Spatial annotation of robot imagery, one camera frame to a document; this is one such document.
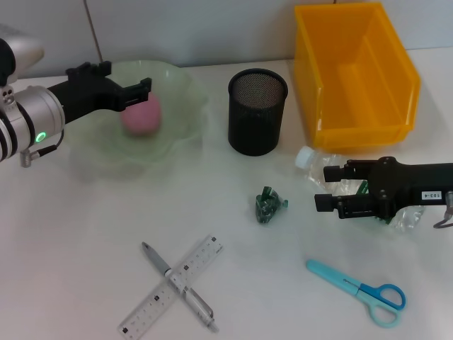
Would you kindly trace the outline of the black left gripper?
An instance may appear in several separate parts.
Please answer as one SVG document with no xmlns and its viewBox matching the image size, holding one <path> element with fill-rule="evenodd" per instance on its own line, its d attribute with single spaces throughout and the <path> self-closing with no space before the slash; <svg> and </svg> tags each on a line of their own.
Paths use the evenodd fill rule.
<svg viewBox="0 0 453 340">
<path fill-rule="evenodd" d="M 120 112 L 138 103 L 148 101 L 152 79 L 145 78 L 138 84 L 122 88 L 111 79 L 112 63 L 85 62 L 67 70 L 67 80 L 51 86 L 64 111 L 65 123 L 69 124 L 97 110 Z"/>
</svg>

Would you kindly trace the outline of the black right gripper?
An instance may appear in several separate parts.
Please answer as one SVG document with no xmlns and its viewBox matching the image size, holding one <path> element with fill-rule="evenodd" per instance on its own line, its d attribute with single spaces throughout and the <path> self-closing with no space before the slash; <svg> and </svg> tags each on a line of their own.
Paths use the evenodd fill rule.
<svg viewBox="0 0 453 340">
<path fill-rule="evenodd" d="M 349 159 L 343 167 L 325 166 L 326 183 L 367 180 L 369 194 L 314 196 L 318 212 L 338 211 L 340 219 L 378 217 L 387 219 L 408 206 L 446 205 L 452 192 L 452 164 L 398 162 L 393 157 L 375 160 Z"/>
</svg>

